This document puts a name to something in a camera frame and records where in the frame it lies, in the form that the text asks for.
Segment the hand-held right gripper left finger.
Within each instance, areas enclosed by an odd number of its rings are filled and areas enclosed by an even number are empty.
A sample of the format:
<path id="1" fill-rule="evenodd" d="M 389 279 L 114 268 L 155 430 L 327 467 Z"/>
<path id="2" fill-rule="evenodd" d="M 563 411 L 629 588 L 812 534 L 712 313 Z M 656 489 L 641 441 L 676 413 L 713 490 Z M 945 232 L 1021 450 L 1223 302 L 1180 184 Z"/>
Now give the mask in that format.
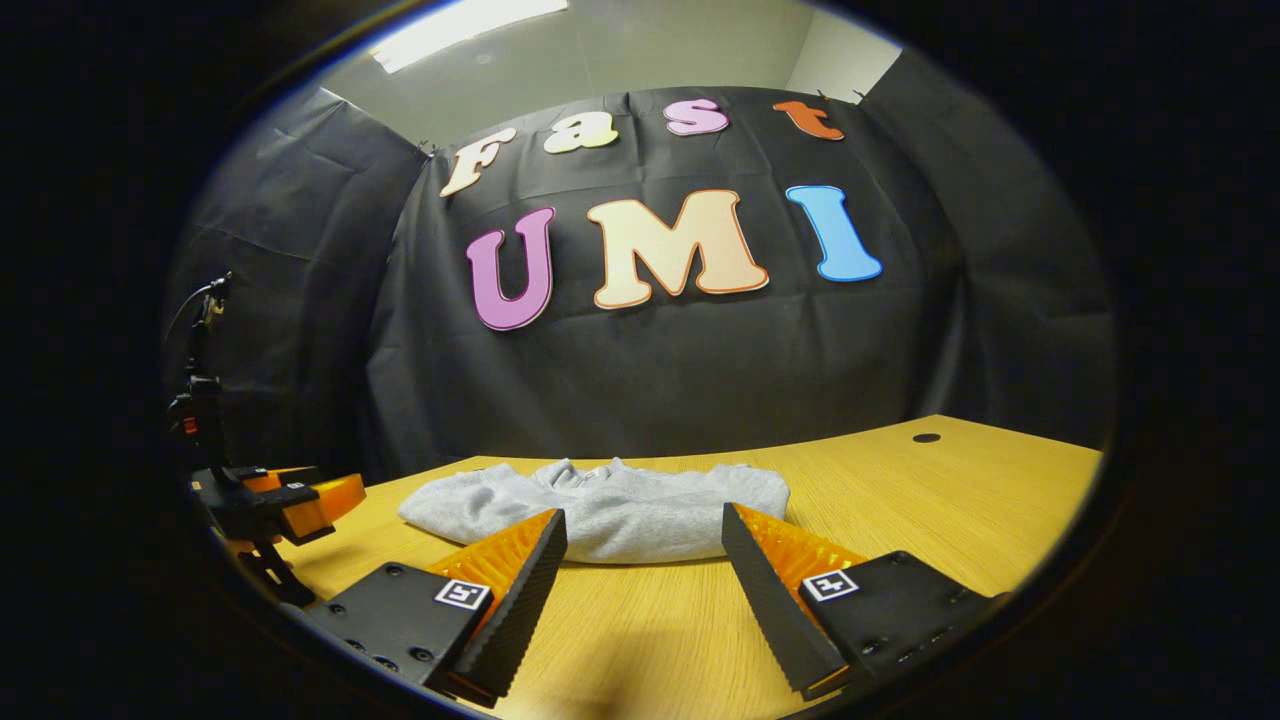
<path id="1" fill-rule="evenodd" d="M 384 562 L 307 620 L 411 685 L 484 708 L 509 693 L 567 551 L 548 509 L 429 568 Z"/>

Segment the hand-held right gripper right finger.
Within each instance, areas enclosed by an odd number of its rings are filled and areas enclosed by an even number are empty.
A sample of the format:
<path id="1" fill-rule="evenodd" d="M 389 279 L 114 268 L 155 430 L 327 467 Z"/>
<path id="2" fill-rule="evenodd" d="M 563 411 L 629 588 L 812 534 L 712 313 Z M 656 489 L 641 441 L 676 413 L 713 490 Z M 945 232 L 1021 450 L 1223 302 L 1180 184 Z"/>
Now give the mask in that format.
<path id="1" fill-rule="evenodd" d="M 1007 601 L 906 551 L 868 559 L 741 503 L 721 543 L 792 691 L 805 701 L 882 685 L 928 662 Z"/>

